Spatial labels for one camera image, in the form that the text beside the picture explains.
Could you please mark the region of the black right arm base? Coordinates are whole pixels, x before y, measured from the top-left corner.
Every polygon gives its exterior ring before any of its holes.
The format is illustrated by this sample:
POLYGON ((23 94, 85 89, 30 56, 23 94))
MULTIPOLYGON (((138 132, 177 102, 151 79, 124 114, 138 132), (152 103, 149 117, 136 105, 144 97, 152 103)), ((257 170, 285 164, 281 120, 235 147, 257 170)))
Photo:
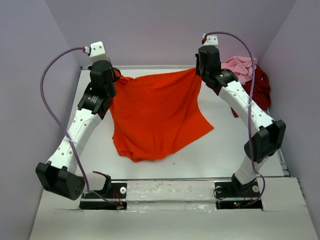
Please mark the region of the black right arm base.
POLYGON ((240 190, 234 190, 232 181, 214 183, 213 196, 217 210, 263 209, 258 182, 254 180, 240 190))

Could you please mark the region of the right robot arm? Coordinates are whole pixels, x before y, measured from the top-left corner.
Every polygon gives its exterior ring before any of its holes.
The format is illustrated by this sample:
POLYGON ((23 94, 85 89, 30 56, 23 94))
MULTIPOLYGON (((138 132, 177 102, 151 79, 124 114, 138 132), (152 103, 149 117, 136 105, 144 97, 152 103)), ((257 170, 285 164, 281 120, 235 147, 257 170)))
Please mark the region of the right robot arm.
POLYGON ((231 181, 220 188, 225 198, 228 194, 239 197, 253 187, 263 164, 282 146, 286 124, 265 113, 246 93, 236 75, 221 67, 217 47, 203 45, 195 56, 196 75, 236 112, 248 129, 244 160, 231 181))

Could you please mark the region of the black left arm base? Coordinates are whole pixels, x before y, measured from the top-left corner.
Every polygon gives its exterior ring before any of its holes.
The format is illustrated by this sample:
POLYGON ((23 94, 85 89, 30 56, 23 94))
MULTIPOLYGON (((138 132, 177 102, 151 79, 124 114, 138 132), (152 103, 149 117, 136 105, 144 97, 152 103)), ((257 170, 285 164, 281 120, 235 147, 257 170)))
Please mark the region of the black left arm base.
POLYGON ((95 189, 83 193, 79 208, 81 210, 125 211, 127 209, 128 182, 114 180, 110 175, 93 171, 90 175, 95 189))

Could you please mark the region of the dark red t shirt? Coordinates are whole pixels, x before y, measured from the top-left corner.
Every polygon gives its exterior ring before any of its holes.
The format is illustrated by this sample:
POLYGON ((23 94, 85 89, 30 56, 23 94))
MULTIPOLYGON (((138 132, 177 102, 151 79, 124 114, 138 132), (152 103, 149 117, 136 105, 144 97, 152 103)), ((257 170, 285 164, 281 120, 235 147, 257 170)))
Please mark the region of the dark red t shirt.
MULTIPOLYGON (((252 80, 242 85, 244 91, 249 95, 251 90, 252 80)), ((261 67, 255 67, 255 79, 253 88, 253 100, 263 110, 267 110, 271 106, 271 87, 268 75, 261 67)))

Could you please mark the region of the pink t shirt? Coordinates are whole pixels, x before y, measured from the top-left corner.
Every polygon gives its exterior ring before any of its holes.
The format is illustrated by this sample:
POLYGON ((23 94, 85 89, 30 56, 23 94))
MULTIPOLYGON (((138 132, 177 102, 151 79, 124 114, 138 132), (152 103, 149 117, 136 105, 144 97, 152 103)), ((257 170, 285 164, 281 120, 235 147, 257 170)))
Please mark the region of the pink t shirt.
POLYGON ((221 64, 221 68, 231 70, 242 85, 245 85, 246 82, 251 81, 253 78, 253 67, 250 57, 230 57, 221 64))

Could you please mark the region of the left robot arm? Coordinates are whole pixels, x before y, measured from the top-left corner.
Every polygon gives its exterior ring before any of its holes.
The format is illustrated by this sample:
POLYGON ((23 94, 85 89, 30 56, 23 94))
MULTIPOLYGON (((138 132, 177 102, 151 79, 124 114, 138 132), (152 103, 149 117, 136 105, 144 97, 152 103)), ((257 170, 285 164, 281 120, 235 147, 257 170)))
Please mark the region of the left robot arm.
POLYGON ((35 168, 44 190, 73 201, 83 192, 90 192, 87 176, 78 176, 76 171, 84 171, 80 156, 113 103, 116 95, 114 83, 120 78, 119 74, 109 60, 98 60, 91 65, 90 82, 69 129, 53 155, 35 168))

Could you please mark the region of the orange t shirt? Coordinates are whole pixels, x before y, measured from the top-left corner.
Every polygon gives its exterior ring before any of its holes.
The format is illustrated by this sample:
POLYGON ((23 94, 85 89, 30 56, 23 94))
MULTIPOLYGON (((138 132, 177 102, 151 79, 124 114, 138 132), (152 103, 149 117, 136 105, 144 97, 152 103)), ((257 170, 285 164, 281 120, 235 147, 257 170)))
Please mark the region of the orange t shirt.
POLYGON ((117 153, 133 162, 161 160, 212 131, 198 105, 201 86, 195 68, 122 75, 110 107, 117 153))

